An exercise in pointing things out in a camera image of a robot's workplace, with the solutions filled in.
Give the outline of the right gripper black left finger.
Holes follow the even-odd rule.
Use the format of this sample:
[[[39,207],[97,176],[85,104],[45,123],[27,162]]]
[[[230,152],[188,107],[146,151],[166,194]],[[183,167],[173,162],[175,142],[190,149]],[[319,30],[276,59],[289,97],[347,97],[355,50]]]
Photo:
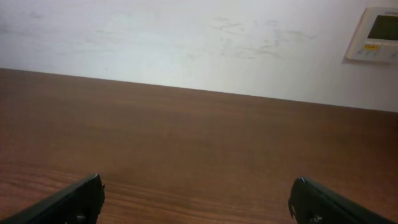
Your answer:
[[[96,224],[104,200],[104,185],[95,174],[1,220],[1,224]]]

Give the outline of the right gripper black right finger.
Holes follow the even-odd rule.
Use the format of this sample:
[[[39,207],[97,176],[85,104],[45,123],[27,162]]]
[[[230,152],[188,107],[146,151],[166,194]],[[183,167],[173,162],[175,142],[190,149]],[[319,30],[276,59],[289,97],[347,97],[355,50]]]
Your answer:
[[[298,224],[395,224],[307,177],[297,177],[288,200]]]

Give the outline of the beige wall control panel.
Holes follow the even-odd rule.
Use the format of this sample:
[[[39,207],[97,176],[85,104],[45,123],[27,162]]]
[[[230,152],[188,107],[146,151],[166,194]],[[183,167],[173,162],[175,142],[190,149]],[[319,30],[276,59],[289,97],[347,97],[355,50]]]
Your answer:
[[[397,9],[366,8],[345,57],[366,62],[397,63]]]

